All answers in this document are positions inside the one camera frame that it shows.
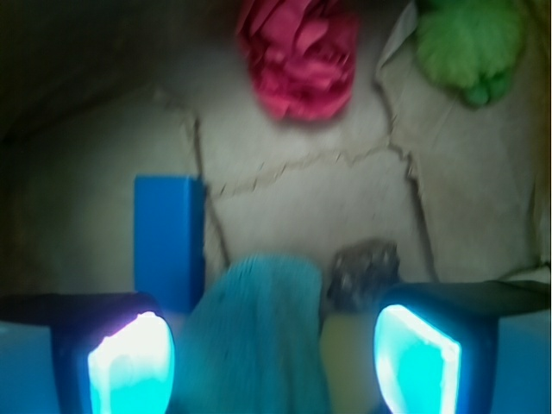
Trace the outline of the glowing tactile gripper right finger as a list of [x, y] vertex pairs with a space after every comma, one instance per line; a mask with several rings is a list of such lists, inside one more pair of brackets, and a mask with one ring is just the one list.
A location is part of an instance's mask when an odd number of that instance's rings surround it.
[[380, 301], [373, 362], [391, 413], [549, 413], [550, 286], [397, 285]]

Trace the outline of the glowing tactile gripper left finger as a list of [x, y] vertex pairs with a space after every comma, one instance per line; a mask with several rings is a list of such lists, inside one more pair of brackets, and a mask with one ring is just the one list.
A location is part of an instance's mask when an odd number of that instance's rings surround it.
[[164, 413], [172, 332], [140, 292], [1, 298], [3, 413]]

